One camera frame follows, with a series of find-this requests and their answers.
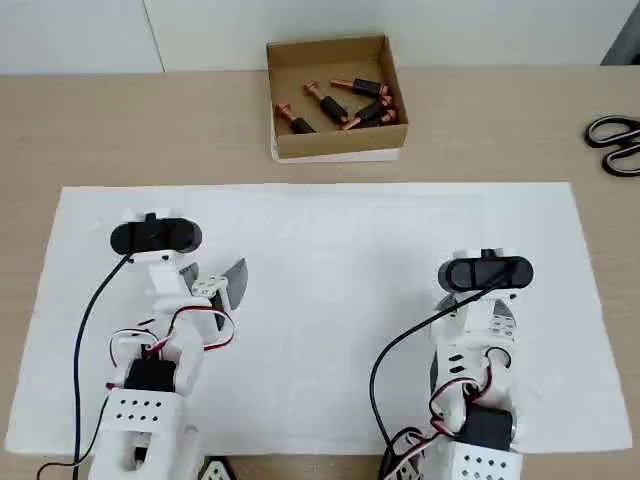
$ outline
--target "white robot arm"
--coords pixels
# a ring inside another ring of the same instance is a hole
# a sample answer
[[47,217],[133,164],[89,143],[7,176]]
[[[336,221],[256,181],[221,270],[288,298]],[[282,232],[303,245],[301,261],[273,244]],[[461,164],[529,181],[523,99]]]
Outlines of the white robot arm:
[[[522,257],[485,249],[456,255],[438,277],[449,294],[435,310],[449,313],[430,331],[436,346],[429,400],[435,433],[408,436],[409,448],[382,470],[383,477],[516,480],[523,415],[512,375],[518,338],[512,305],[516,292],[532,281],[533,268]],[[479,292],[480,298],[461,303]]]
[[118,362],[89,479],[195,479],[204,452],[198,429],[187,422],[186,396],[207,346],[217,345],[230,327],[228,313],[246,288],[246,264],[243,259],[223,275],[198,279],[196,264],[178,265],[181,252],[200,243],[197,225],[168,212],[130,220],[114,230],[111,243],[147,266],[155,291],[153,326],[168,334],[152,344],[148,335],[116,339]]

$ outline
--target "light wood tabletop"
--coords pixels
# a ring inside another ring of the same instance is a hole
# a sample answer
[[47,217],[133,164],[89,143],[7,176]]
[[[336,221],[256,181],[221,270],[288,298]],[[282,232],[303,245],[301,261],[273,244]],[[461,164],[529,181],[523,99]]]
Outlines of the light wood tabletop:
[[[402,158],[318,165],[271,159],[264,72],[0,77],[0,430],[64,185],[570,181],[640,433],[640,179],[605,174],[603,152],[581,139],[597,115],[640,117],[640,68],[431,68],[399,76],[411,122]],[[570,353],[580,332],[567,340]],[[71,388],[69,373],[60,372],[61,388]],[[591,388],[598,386],[585,385],[584,394]],[[639,453],[530,455],[523,478],[638,478]],[[242,480],[371,480],[378,460],[267,456],[232,464]],[[33,479],[40,463],[4,453],[0,480]],[[68,475],[52,469],[45,478]]]

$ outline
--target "scissors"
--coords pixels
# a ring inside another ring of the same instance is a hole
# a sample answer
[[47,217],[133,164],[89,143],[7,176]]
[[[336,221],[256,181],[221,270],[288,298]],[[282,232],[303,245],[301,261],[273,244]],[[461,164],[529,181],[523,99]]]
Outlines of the scissors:
[[[609,136],[596,135],[597,130],[603,125],[621,126],[622,133],[615,133]],[[602,168],[605,172],[616,177],[637,177],[640,176],[639,168],[621,168],[616,164],[621,158],[626,158],[634,153],[640,152],[640,120],[635,120],[623,115],[607,115],[594,120],[584,131],[584,141],[592,148],[604,148],[618,146],[617,150],[607,153],[602,158]]]

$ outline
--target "white paper sheet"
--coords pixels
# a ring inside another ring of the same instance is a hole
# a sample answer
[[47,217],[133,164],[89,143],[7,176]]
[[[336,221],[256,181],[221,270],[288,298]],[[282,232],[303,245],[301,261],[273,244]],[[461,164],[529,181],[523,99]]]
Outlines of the white paper sheet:
[[[380,453],[369,407],[373,360],[443,296],[458,249],[508,247],[534,265],[519,296],[517,375],[525,452],[631,446],[631,432],[574,200],[567,184],[239,185],[66,188],[29,327],[6,446],[69,453],[72,351],[82,312],[117,261],[126,209],[196,221],[201,272],[247,259],[232,348],[206,357],[191,420],[215,454]],[[81,359],[83,440],[112,367],[106,338],[147,318],[144,268],[127,265],[99,300]],[[391,431],[426,425],[426,332],[393,351],[377,392]]]

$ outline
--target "brown cardboard box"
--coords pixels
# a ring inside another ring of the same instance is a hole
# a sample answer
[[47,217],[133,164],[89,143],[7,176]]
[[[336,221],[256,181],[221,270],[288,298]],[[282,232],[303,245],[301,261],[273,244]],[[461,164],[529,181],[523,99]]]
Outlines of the brown cardboard box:
[[[273,43],[267,45],[267,62],[275,130],[274,147],[279,158],[398,149],[404,144],[409,120],[386,36]],[[373,100],[332,87],[329,81],[332,78],[353,80],[356,77],[383,82],[391,87],[394,108],[398,113],[395,125],[342,131],[303,89],[305,83],[318,81],[322,93],[335,98],[351,118]],[[277,103],[290,103],[295,114],[303,117],[316,133],[294,134],[287,122],[275,115],[273,107]],[[333,158],[337,159],[333,161],[341,161],[341,158],[344,161],[354,160],[353,155],[336,155]]]

